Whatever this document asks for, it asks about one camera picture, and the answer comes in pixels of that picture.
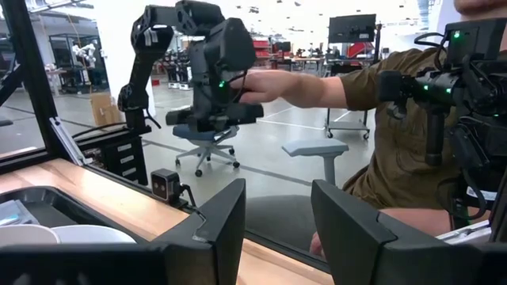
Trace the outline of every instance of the white plate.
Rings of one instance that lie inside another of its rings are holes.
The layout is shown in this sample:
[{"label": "white plate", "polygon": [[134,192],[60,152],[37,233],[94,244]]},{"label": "white plate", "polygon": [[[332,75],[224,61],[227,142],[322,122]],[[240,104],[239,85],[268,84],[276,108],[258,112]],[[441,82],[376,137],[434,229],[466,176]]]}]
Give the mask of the white plate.
[{"label": "white plate", "polygon": [[0,226],[0,246],[54,245],[58,243],[60,243],[59,236],[46,226]]},{"label": "white plate", "polygon": [[62,244],[135,243],[126,233],[107,226],[74,225],[52,228]]}]

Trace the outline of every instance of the gray floor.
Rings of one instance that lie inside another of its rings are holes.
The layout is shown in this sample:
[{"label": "gray floor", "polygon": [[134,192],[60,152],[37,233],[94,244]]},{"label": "gray floor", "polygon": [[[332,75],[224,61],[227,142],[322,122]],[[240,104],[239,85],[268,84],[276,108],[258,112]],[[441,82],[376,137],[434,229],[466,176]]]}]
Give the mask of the gray floor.
[{"label": "gray floor", "polygon": [[[190,105],[192,91],[168,90],[165,84],[154,87],[157,119],[163,124],[165,114],[174,108]],[[55,98],[56,108],[71,134],[94,126],[90,102],[86,95]],[[144,153],[147,171],[167,168],[177,170],[181,181],[189,184],[198,204],[215,195],[235,178],[246,178],[248,197],[310,194],[314,179],[323,179],[323,163],[319,158],[290,158],[281,147],[297,139],[325,138],[323,130],[325,109],[299,109],[286,101],[265,104],[265,117],[256,124],[240,127],[238,135],[227,141],[234,145],[240,169],[233,169],[219,158],[213,158],[203,167],[204,175],[194,175],[197,158],[182,158],[181,168],[176,169],[174,159],[179,153],[190,150],[193,145],[172,135],[172,127],[154,128],[144,135]],[[358,121],[362,112],[333,110],[332,118]],[[0,153],[24,147],[43,146],[39,128],[28,95],[15,93],[1,108],[0,116],[14,121],[14,125],[0,127]],[[373,112],[368,126],[374,127]],[[334,131],[334,138],[348,143],[350,151],[335,161],[337,184],[342,185],[358,169],[368,164],[373,151],[373,135],[368,141],[363,132]]]}]

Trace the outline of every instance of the blue office chair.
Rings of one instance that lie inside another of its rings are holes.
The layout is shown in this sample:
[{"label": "blue office chair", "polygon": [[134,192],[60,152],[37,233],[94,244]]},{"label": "blue office chair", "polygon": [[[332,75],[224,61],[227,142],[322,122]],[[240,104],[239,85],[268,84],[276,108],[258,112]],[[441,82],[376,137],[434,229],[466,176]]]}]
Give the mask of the blue office chair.
[{"label": "blue office chair", "polygon": [[[192,144],[198,146],[193,150],[189,150],[176,156],[176,166],[181,165],[180,158],[197,155],[200,157],[200,160],[199,163],[197,163],[196,176],[201,177],[203,172],[199,169],[200,165],[203,163],[205,158],[208,161],[211,161],[212,154],[214,154],[232,162],[232,165],[237,169],[239,167],[239,162],[234,157],[234,147],[229,145],[220,145],[220,143],[226,139],[234,138],[238,134],[238,130],[239,127],[233,126],[221,132],[197,132],[191,131],[187,124],[175,126],[173,128],[173,135],[181,139],[187,139]],[[229,154],[222,151],[227,149],[229,150]]]}]

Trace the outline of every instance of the workbench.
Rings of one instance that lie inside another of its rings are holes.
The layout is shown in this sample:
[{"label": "workbench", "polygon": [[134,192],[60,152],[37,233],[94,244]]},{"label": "workbench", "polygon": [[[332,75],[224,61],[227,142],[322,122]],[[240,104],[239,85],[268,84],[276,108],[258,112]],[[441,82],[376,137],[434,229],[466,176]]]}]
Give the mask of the workbench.
[{"label": "workbench", "polygon": [[[52,186],[151,241],[189,215],[63,159],[0,176],[0,194],[32,186]],[[237,284],[334,284],[330,275],[247,239]]]}]

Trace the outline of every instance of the cardboard box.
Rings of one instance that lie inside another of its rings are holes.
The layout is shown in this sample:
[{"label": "cardboard box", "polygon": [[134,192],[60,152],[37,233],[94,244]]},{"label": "cardboard box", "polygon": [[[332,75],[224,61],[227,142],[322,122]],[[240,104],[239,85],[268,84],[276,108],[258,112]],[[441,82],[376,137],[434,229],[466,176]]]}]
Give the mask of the cardboard box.
[{"label": "cardboard box", "polygon": [[120,111],[110,93],[92,93],[90,103],[97,126],[122,122]]}]

